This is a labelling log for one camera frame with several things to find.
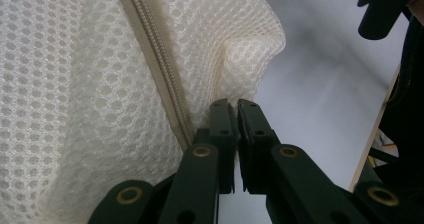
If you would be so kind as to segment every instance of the white mesh fabric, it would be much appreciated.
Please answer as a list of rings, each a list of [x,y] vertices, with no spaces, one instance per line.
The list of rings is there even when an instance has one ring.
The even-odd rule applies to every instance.
[[[251,98],[284,43],[264,0],[162,0],[191,117]],[[119,0],[0,0],[0,223],[84,223],[181,151]]]
[[[253,99],[285,37],[265,0],[160,0],[195,126],[210,103]]]

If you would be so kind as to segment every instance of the zipper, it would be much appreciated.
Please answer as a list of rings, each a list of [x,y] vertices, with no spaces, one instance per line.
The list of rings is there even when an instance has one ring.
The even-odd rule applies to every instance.
[[[158,16],[160,11],[156,10],[158,5],[155,5],[155,0],[121,1],[130,18],[130,23],[136,33],[143,54],[148,57],[146,61],[158,87],[171,128],[181,148],[185,150],[193,141],[193,129],[175,61],[163,40],[163,36],[166,35],[166,26],[160,26],[164,25],[164,22],[158,20],[160,19],[160,16]]]

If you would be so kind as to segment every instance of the wooden edge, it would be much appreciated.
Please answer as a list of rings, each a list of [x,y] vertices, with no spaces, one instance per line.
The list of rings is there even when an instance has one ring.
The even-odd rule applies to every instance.
[[[386,103],[389,100],[390,94],[392,93],[393,87],[396,83],[396,79],[399,74],[399,68],[400,68],[400,65],[398,65],[393,75],[392,83],[390,84],[389,89],[387,90],[386,97],[384,98],[383,104],[381,105],[381,109],[375,120],[374,127],[372,128],[370,136],[368,137],[367,144],[364,148],[361,159],[359,160],[358,166],[356,167],[356,171],[355,171],[355,174],[353,175],[352,181],[350,182],[350,186],[349,186],[350,192],[353,192],[353,189],[355,188],[355,185],[358,183],[359,177],[361,176],[362,169],[364,168],[365,161],[367,160],[372,142],[374,141],[374,137],[377,134],[378,126],[380,125],[381,118],[383,117],[383,114],[384,114],[384,110],[386,110]]]
[[[396,144],[389,144],[389,145],[383,145],[383,150],[384,151],[397,151],[397,146]]]

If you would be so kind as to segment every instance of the brass screw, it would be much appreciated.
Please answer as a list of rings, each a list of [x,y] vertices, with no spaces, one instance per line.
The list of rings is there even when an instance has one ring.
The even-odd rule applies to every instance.
[[[280,154],[282,156],[291,157],[291,158],[297,157],[297,155],[298,155],[296,149],[293,149],[291,147],[283,147],[283,148],[281,148],[280,149]]]
[[[207,157],[211,154],[211,149],[207,148],[207,147],[196,147],[193,150],[193,155],[197,156],[197,157]]]
[[[116,196],[116,201],[122,205],[130,205],[138,201],[143,195],[143,189],[137,186],[122,189]]]
[[[391,191],[378,186],[372,186],[367,189],[368,195],[376,202],[386,206],[399,205],[399,198]]]

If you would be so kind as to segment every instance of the zipper teeth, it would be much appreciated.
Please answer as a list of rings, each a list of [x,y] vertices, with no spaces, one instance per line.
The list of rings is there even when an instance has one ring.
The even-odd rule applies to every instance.
[[[171,63],[167,55],[165,54],[165,47],[162,39],[160,38],[159,31],[154,23],[154,19],[149,9],[148,3],[146,0],[133,0],[133,3],[147,33],[147,37],[149,38],[149,41],[152,44],[153,50],[155,52],[155,56],[158,60],[160,69],[166,82],[166,86],[171,96],[175,113],[177,114],[178,123],[183,130],[187,144],[190,145],[192,142],[192,135],[190,129],[188,128],[189,125],[186,119],[185,110],[181,104],[182,98],[181,93],[177,88],[175,72],[171,67]]]

